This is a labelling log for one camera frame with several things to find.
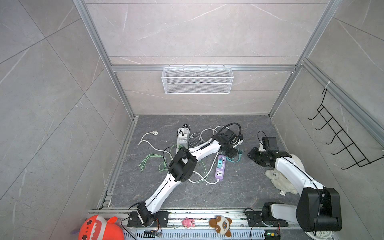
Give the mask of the teal charger plug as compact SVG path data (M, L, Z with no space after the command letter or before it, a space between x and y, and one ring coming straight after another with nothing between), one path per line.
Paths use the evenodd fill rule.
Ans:
M224 159L219 159L218 160L217 168L223 169L224 167L225 167L225 160Z

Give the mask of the purple power strip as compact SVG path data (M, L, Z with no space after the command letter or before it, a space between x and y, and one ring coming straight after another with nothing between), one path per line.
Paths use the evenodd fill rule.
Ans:
M217 168L215 171L215 178L219 181L222 181L224 178L226 160L227 160L226 156L224 156L224 155L218 156L218 163L217 163Z

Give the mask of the white pastel power strip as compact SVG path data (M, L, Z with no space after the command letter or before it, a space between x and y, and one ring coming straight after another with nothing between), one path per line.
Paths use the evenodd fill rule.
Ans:
M179 128L177 132L177 146L189 148L190 130L187 127Z

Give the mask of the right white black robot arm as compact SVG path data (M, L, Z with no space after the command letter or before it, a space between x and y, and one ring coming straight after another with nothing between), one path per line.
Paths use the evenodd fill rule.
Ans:
M262 167L279 171L300 195L297 206L265 203L261 213L264 222L286 221L298 224L304 231L339 232L342 229L340 195L308 175L292 155L279 150L275 137L264 136L260 147L254 147L248 157Z

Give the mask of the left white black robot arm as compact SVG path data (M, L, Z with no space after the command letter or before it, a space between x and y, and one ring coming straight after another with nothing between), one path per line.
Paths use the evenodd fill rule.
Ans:
M220 151L233 158L238 153L236 146L243 141L242 127L234 122L223 126L208 141L199 146L190 149L181 147L167 165L168 173L160 186L147 200L135 204L140 224L148 227L153 223L164 201L178 185L191 177L200 160L211 154L218 154Z

